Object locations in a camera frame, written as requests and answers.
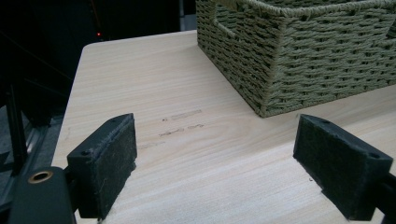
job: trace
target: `pencil mark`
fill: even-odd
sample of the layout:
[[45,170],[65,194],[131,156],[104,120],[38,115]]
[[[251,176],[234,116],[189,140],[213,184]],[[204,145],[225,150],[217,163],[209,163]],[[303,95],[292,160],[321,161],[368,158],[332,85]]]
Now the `pencil mark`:
[[189,126],[188,129],[202,128],[204,126],[205,126],[204,124],[197,124],[197,125]]
[[172,120],[184,119],[184,118],[187,118],[187,117],[199,114],[199,113],[202,113],[202,110],[199,109],[199,110],[194,110],[194,111],[187,112],[187,113],[184,113],[184,114],[174,115],[174,116],[171,117],[171,119]]
[[138,149],[146,149],[146,148],[149,148],[149,147],[156,147],[156,146],[158,146],[158,145],[162,145],[162,144],[164,144],[165,142],[156,142],[156,143],[147,143],[147,144],[145,144],[145,145],[143,145],[143,146],[140,146],[140,147],[137,147]]
[[71,133],[70,128],[67,128],[67,134],[66,134],[66,138],[64,140],[69,139],[70,133]]
[[174,131],[168,131],[166,133],[160,133],[159,136],[163,137],[163,136],[166,136],[166,135],[171,135],[172,133],[182,133],[182,132],[184,132],[184,128],[179,128],[179,129],[174,130]]

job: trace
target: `screw hole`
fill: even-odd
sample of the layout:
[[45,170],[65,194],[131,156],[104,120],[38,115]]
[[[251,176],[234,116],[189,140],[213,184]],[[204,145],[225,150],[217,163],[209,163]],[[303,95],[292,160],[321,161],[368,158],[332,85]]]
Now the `screw hole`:
[[28,182],[31,184],[38,184],[50,179],[53,175],[51,171],[42,171],[30,176]]
[[373,153],[373,152],[370,152],[369,156],[373,157],[373,158],[376,158],[376,159],[379,159],[379,156],[377,154]]
[[91,152],[89,150],[85,150],[85,151],[81,152],[81,155],[83,155],[83,156],[88,156],[90,154],[91,154]]

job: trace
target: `black foam pad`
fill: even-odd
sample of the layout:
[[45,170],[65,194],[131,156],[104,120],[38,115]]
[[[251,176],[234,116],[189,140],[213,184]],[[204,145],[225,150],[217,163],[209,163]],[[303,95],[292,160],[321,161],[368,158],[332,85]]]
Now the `black foam pad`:
[[134,115],[108,120],[68,156],[68,169],[78,181],[81,217],[106,218],[137,157]]
[[301,115],[293,157],[347,219],[371,220],[371,189],[389,173],[390,156],[325,119]]

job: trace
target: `woven basket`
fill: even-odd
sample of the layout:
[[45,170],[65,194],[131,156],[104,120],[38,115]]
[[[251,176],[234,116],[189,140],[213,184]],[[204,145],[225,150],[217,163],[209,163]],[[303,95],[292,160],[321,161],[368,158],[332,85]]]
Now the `woven basket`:
[[197,0],[198,44],[261,117],[396,83],[396,0]]

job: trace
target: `wood grain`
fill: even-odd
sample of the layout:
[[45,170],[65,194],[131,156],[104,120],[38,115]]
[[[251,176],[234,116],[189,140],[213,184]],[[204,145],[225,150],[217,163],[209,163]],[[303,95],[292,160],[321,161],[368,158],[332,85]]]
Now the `wood grain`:
[[347,223],[292,157],[302,113],[396,158],[396,86],[261,119],[195,31],[86,47],[53,165],[125,113],[135,117],[137,168],[105,223]]

